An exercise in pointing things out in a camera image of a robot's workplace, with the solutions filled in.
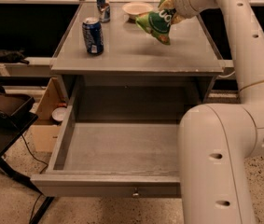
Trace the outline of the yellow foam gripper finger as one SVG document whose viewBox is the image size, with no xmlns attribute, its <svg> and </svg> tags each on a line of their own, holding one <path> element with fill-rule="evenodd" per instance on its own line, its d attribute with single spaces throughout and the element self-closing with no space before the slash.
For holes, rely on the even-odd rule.
<svg viewBox="0 0 264 224">
<path fill-rule="evenodd" d="M 174 0 L 165 0 L 159 6 L 159 10 L 174 9 Z"/>
<path fill-rule="evenodd" d="M 171 18 L 171 25 L 177 24 L 183 21 L 185 18 L 177 13 L 175 13 Z"/>
</svg>

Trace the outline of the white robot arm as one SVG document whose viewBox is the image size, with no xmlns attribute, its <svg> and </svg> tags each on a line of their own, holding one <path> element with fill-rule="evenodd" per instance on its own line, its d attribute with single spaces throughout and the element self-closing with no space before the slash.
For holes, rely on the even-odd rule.
<svg viewBox="0 0 264 224">
<path fill-rule="evenodd" d="M 191 108 L 178 129 L 185 224 L 256 224 L 244 160 L 264 154 L 264 32 L 249 0 L 167 0 L 189 19 L 220 8 L 240 101 Z"/>
</svg>

